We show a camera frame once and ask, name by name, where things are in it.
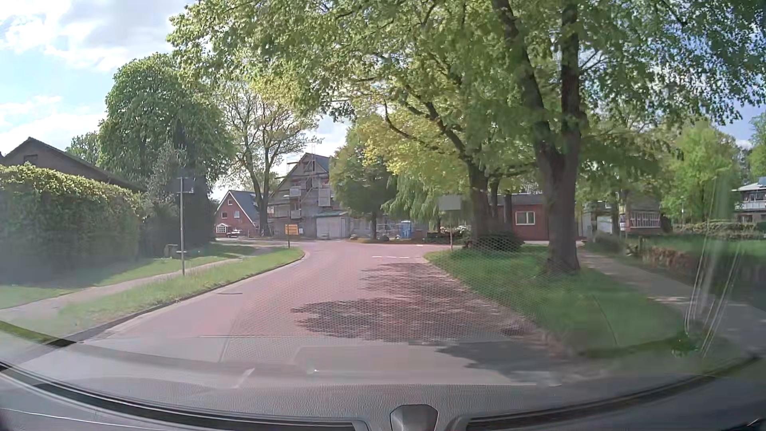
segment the sign post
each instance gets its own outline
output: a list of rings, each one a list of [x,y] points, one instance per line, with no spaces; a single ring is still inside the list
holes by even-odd
[[[460,211],[460,201],[461,198],[459,195],[445,195],[445,196],[439,196],[439,211],[444,211],[447,213],[447,215],[450,218],[449,226],[450,226],[450,250],[453,249],[453,242],[452,242],[452,212],[453,211]]]
[[[290,235],[298,235],[298,225],[285,225],[285,235],[287,235],[287,248],[290,248]]]
[[[180,251],[180,253],[181,253],[181,276],[186,276],[186,256],[185,256],[186,250],[184,248],[184,194],[185,193],[194,193],[194,180],[191,179],[191,178],[185,178],[183,172],[181,172],[181,175],[178,178],[176,178],[176,179],[178,180],[178,188],[177,188],[178,192],[177,193],[180,195],[179,196],[180,201],[178,203],[178,205],[179,205],[178,217],[181,219],[180,220],[181,221],[181,242],[180,242],[180,246],[181,246],[181,251]],[[186,180],[187,182],[189,180],[191,180],[191,186],[189,186],[189,183],[186,183],[186,185],[184,185],[184,180]]]

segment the red building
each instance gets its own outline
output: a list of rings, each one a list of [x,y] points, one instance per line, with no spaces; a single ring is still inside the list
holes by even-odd
[[[215,211],[215,235],[225,237],[235,229],[242,231],[241,236],[260,236],[258,208],[255,205],[255,192],[229,190]]]
[[[511,195],[513,231],[524,241],[548,241],[548,216],[542,193]]]

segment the white window frame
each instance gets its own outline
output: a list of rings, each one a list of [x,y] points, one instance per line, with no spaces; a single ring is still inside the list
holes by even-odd
[[[524,214],[524,220],[526,220],[526,223],[519,223],[519,214]],[[532,222],[529,222],[529,215],[532,214]],[[516,214],[514,215],[514,221],[516,222],[517,226],[534,226],[535,225],[535,212],[534,211],[516,211]]]
[[[657,211],[630,212],[630,228],[656,229],[660,227],[660,213]]]

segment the windshield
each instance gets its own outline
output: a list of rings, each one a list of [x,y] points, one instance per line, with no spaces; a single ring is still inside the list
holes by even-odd
[[[338,420],[366,407],[327,413],[313,390],[538,394],[477,397],[449,421],[766,347],[762,5],[3,9],[9,370]],[[310,400],[242,401],[268,390]]]

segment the balcony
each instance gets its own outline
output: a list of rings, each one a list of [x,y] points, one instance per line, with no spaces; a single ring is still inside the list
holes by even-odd
[[[766,200],[740,202],[735,206],[735,208],[737,211],[764,211],[766,210]]]

